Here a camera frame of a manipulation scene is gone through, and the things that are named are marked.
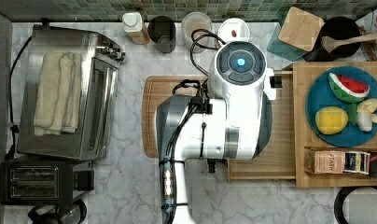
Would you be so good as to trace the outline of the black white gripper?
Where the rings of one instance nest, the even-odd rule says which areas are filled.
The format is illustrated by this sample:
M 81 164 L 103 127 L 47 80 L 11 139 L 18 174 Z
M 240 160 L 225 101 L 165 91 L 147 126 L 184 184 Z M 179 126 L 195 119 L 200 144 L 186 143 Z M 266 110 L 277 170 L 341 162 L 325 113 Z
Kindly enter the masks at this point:
M 273 89 L 281 89 L 283 87 L 282 77 L 281 76 L 270 77 L 270 85 Z

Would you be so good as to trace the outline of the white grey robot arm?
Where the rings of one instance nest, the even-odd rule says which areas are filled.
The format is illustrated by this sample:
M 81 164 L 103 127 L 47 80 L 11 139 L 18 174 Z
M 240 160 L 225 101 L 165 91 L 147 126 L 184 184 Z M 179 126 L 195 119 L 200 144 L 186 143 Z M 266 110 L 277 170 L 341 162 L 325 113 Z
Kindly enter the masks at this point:
M 185 181 L 188 159 L 251 160 L 272 132 L 273 70 L 261 49 L 232 41 L 214 56 L 193 96 L 174 93 L 154 114 L 162 224 L 194 224 Z

